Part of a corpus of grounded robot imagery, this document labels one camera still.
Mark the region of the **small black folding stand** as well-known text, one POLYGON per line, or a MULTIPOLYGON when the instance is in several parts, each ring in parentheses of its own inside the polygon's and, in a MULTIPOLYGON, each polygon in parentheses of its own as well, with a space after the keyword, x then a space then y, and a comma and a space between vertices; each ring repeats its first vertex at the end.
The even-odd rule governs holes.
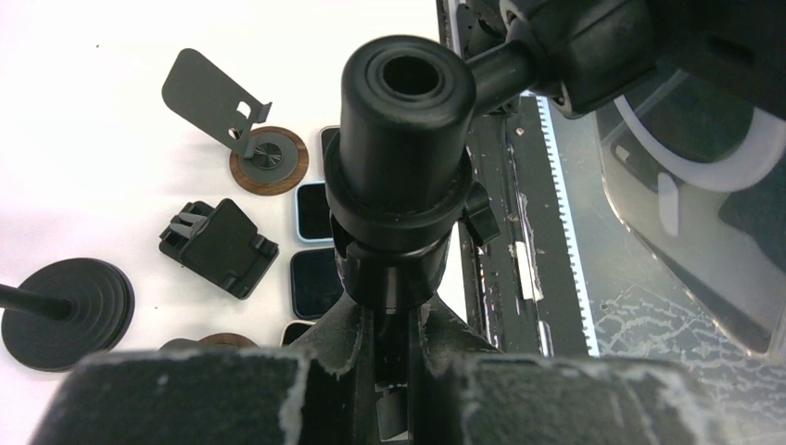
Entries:
POLYGON ((279 245, 230 199, 188 202, 159 236, 158 249, 236 299, 247 299, 279 254, 279 245))

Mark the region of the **wood-base phone stand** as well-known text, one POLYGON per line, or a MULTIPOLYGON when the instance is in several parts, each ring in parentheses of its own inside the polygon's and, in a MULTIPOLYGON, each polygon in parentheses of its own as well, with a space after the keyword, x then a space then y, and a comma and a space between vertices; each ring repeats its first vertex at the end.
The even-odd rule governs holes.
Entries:
POLYGON ((164 343, 160 350, 185 350, 185 349, 210 349, 231 350, 256 348, 258 345, 251 339, 235 333, 218 333, 202 337, 199 340, 189 338, 174 338, 164 343))

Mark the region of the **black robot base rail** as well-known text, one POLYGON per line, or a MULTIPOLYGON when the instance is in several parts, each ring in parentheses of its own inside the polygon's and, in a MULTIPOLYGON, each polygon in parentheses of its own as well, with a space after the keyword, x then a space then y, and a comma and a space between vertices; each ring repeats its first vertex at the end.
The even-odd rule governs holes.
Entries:
POLYGON ((537 96, 522 93, 474 120, 467 150, 500 228, 481 247, 455 229, 467 323, 506 352, 589 355, 537 96))

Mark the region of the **black small phone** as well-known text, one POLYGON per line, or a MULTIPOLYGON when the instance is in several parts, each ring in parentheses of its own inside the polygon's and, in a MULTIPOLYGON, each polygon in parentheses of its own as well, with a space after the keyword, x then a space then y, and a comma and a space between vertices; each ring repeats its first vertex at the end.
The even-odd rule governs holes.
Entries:
POLYGON ((292 311, 301 320, 316 320, 341 298, 344 289, 333 248, 302 250, 290 260, 292 311))

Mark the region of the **black round-base phone stand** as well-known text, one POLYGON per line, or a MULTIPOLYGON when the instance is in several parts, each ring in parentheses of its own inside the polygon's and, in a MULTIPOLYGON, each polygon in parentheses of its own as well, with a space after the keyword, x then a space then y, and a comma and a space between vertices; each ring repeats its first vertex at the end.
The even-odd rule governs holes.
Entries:
POLYGON ((135 295, 117 266, 72 258, 46 265, 18 286, 1 285, 1 308, 10 356, 33 370, 64 372, 118 345, 133 319, 135 295))

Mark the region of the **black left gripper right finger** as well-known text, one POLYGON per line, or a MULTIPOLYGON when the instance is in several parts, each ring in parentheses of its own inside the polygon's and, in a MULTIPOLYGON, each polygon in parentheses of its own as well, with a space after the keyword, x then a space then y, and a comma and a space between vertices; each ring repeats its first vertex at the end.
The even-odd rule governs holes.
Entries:
POLYGON ((503 353, 441 299, 417 312, 421 444, 724 444, 711 397, 683 366, 503 353))

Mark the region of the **light blue case phone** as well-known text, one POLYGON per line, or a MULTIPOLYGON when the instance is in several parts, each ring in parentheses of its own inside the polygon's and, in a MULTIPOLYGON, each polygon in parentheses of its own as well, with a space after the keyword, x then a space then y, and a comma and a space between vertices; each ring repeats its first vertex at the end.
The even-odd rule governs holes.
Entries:
POLYGON ((295 194, 296 233, 306 243, 333 240, 325 181, 299 184, 295 194))

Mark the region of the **cream case smartphone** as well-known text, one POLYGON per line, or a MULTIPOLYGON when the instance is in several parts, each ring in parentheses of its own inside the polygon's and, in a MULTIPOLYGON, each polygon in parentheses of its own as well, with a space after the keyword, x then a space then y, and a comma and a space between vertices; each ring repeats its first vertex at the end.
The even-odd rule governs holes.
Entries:
POLYGON ((289 322, 283 329, 280 345, 282 347, 291 345, 302 337, 313 325, 315 325, 314 321, 293 320, 289 322))

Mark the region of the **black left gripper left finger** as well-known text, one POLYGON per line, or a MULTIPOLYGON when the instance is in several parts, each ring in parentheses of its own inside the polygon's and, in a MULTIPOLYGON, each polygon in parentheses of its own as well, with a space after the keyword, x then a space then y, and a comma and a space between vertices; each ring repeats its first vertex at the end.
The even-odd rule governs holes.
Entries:
POLYGON ((77 364, 35 444, 368 444, 373 316, 343 297, 284 348, 102 353, 77 364))

